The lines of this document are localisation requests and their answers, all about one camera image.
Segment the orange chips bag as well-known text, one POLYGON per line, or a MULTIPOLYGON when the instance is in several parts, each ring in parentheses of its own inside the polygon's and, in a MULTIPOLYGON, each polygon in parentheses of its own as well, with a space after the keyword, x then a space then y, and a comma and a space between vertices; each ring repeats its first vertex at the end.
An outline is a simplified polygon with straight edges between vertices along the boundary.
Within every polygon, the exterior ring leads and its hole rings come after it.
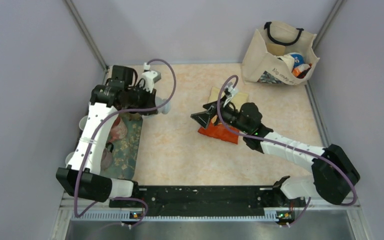
MULTIPOLYGON (((238 110, 244 103, 248 102, 248 100, 249 95, 247 93, 239 92, 233 97, 231 102, 235 105, 236 109, 238 110)), ((221 123, 218 125, 214 125, 215 121, 216 117, 211 120, 208 128, 200 127, 197 132, 203 136, 237 145, 239 141, 239 136, 228 131, 221 123)))

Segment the large pink mug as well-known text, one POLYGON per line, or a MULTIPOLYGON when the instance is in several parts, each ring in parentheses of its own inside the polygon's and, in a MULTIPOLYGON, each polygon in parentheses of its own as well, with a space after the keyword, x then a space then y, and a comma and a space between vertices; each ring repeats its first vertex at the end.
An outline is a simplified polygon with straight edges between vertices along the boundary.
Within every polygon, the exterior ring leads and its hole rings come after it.
POLYGON ((109 132, 109 142, 113 143, 115 141, 123 139, 128 133, 128 128, 126 124, 122 121, 122 118, 118 116, 109 132))

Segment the cream white mug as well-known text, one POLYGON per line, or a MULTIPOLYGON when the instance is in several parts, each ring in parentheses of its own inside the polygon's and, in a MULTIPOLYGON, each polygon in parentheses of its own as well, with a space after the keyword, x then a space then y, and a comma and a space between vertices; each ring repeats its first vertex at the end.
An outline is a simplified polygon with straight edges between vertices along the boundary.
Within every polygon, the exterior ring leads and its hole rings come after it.
POLYGON ((70 152, 65 158, 65 165, 67 166, 74 155, 74 151, 70 152))

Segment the light blue white mug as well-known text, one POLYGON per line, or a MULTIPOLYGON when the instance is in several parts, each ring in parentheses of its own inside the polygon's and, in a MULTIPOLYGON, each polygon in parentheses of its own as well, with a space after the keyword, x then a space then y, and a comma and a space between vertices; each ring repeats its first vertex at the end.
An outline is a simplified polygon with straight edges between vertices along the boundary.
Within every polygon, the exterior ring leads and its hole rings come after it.
MULTIPOLYGON (((155 97, 155 105, 159 106, 162 105, 167 99, 166 98, 160 98, 158 96, 155 97)), ((159 107, 157 110, 155 110, 153 113, 148 114, 148 115, 142 115, 143 119, 151 118, 156 115, 167 115, 171 110, 171 103, 168 102, 162 107, 159 107)))

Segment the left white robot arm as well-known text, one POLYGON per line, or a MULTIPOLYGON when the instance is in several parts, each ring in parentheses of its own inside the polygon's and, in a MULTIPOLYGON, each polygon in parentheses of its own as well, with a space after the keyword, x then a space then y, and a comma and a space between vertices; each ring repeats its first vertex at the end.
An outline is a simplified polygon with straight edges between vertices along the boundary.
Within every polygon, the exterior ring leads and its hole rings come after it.
POLYGON ((91 91, 88 116, 73 156, 66 167, 58 168, 56 179, 72 197, 105 202, 121 197, 129 207, 140 202, 140 193, 131 180, 102 176, 101 162, 108 137, 119 110, 144 110, 144 115, 157 113, 155 83, 161 73, 145 64, 141 76, 126 66, 111 66, 110 77, 91 91))

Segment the small brown striped cup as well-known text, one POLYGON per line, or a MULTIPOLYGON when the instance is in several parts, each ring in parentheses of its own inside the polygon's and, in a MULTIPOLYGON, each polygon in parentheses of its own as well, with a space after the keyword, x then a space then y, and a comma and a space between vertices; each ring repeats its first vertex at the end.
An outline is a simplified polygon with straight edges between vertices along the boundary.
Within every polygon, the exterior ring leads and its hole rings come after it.
POLYGON ((129 121, 140 121, 143 119, 142 115, 139 113, 128 113, 127 114, 128 120, 129 121))

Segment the lilac mug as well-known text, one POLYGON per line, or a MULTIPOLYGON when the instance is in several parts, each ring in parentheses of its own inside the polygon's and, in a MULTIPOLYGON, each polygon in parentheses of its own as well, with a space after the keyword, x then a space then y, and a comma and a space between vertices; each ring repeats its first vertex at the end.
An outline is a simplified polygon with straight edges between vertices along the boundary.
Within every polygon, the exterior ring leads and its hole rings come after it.
POLYGON ((113 150, 114 150, 113 143, 107 142, 101 157, 100 168, 102 171, 108 169, 111 166, 113 162, 113 155, 112 155, 113 150))

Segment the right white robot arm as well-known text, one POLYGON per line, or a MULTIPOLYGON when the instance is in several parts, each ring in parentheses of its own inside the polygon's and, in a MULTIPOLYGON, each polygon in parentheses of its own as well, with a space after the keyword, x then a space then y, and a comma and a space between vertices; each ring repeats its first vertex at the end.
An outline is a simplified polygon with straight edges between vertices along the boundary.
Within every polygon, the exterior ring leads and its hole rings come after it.
POLYGON ((274 155, 294 163, 311 173, 307 177, 288 177, 280 188, 273 192, 273 200, 279 206, 287 206, 298 197, 321 197, 338 206, 352 206, 357 200, 355 185, 361 179, 345 151, 338 145, 312 146, 289 139, 266 127, 262 114, 252 102, 240 109, 233 104, 206 103, 202 112, 191 114, 201 127, 207 128, 213 118, 239 130, 245 144, 262 154, 274 155))

